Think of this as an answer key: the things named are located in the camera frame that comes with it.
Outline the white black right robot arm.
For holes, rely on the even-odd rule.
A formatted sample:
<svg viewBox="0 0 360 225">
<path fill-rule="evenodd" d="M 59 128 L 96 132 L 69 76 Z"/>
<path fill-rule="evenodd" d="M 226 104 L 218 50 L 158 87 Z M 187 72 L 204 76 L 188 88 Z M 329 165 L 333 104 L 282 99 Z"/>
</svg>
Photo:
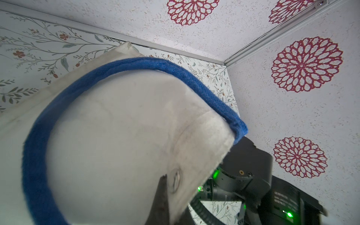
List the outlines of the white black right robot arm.
<svg viewBox="0 0 360 225">
<path fill-rule="evenodd" d="M 244 137 L 235 144 L 213 175 L 198 188 L 190 208 L 207 225 L 219 225 L 204 201 L 241 202 L 239 225 L 319 225 L 326 211 L 320 202 L 275 177 L 272 165 L 300 178 L 324 173 L 327 159 L 317 144 L 301 137 L 279 140 L 269 154 Z"/>
</svg>

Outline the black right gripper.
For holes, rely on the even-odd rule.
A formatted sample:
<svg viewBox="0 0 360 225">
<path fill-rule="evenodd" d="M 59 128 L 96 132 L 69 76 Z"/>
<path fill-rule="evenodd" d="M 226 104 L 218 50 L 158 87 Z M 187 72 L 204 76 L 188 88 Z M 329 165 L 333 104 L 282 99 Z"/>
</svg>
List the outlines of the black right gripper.
<svg viewBox="0 0 360 225">
<path fill-rule="evenodd" d="M 196 197 L 201 201 L 242 201 L 247 210 L 257 214 L 271 189 L 272 164 L 271 154 L 243 137 L 199 187 Z"/>
</svg>

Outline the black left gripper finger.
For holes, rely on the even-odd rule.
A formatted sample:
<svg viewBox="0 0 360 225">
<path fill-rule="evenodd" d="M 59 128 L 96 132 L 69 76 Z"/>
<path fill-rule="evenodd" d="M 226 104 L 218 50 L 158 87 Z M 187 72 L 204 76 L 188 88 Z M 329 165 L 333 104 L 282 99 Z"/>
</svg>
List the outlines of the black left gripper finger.
<svg viewBox="0 0 360 225">
<path fill-rule="evenodd" d="M 167 193 L 167 175 L 161 176 L 145 225 L 169 225 L 170 213 Z"/>
</svg>

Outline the white canvas bag blue handles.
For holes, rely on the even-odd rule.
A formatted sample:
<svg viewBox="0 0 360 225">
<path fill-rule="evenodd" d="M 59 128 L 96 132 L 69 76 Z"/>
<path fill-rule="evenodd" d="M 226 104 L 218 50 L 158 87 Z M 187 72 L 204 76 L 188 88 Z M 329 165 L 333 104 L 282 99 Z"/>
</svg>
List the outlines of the white canvas bag blue handles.
<svg viewBox="0 0 360 225">
<path fill-rule="evenodd" d="M 1 224 L 170 225 L 248 132 L 188 70 L 125 43 L 1 115 Z"/>
</svg>

